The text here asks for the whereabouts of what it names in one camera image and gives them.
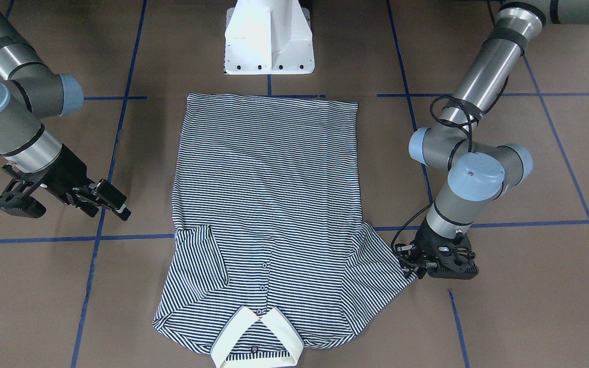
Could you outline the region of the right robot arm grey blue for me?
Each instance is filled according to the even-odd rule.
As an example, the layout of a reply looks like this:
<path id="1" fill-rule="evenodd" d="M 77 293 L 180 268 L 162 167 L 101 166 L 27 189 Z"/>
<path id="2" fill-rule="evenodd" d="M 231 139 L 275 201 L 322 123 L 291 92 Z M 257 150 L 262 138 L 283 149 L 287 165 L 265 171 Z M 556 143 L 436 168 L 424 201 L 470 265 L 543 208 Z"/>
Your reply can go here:
<path id="1" fill-rule="evenodd" d="M 0 12 L 0 156 L 11 180 L 0 194 L 0 211 L 40 218 L 46 208 L 33 192 L 45 188 L 65 205 L 90 217 L 106 208 L 122 221 L 131 211 L 126 196 L 88 168 L 42 123 L 82 108 L 84 93 L 72 75 L 54 73 Z"/>

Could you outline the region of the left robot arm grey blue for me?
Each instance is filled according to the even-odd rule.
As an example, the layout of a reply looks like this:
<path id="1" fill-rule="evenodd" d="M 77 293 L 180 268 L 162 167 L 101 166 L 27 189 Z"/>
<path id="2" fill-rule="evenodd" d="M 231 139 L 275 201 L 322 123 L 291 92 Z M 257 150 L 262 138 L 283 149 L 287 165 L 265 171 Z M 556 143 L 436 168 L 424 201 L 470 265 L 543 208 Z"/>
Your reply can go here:
<path id="1" fill-rule="evenodd" d="M 478 274 L 467 233 L 487 205 L 528 178 L 534 161 L 523 145 L 479 143 L 474 131 L 500 100 L 530 42 L 556 24 L 589 25 L 589 1 L 502 2 L 458 88 L 430 103 L 433 126 L 412 133 L 411 158 L 448 177 L 434 200 L 420 210 L 424 219 L 414 240 L 391 240 L 407 277 L 470 280 Z"/>

